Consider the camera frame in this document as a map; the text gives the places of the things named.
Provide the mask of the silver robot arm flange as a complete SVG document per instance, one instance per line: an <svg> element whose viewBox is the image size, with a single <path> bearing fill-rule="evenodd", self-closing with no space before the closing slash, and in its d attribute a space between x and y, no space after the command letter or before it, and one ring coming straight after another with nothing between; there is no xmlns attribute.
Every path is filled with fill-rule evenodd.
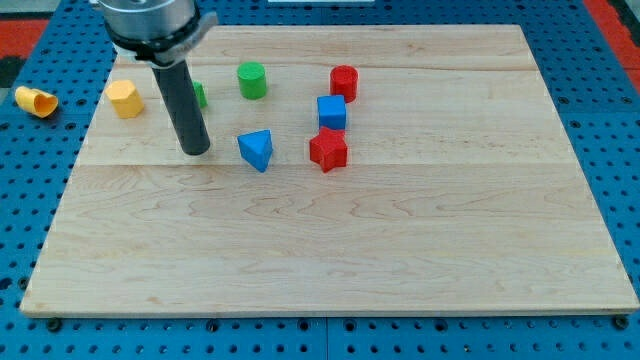
<svg viewBox="0 0 640 360"><path fill-rule="evenodd" d="M186 59L210 29L214 12L202 13L195 0L91 0L117 53L155 69Z"/></svg>

